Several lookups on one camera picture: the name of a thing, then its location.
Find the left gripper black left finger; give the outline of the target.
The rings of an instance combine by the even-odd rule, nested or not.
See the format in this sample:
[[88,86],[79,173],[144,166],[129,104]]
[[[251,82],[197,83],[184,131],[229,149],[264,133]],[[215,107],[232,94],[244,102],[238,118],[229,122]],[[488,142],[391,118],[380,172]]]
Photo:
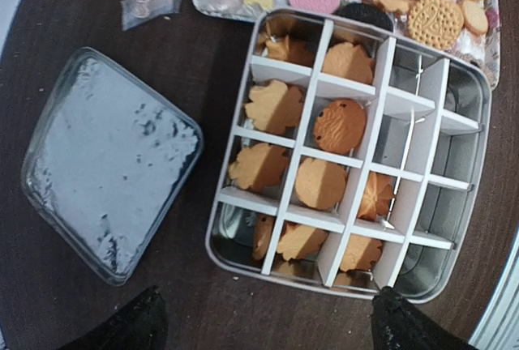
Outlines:
[[154,285],[61,349],[165,349],[168,326],[165,300]]

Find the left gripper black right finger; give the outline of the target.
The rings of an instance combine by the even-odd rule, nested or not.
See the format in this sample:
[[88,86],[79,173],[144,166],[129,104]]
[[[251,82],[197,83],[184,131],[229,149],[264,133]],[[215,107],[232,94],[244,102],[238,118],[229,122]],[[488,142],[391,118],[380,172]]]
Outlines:
[[475,349],[446,331],[389,286],[372,300],[374,349]]

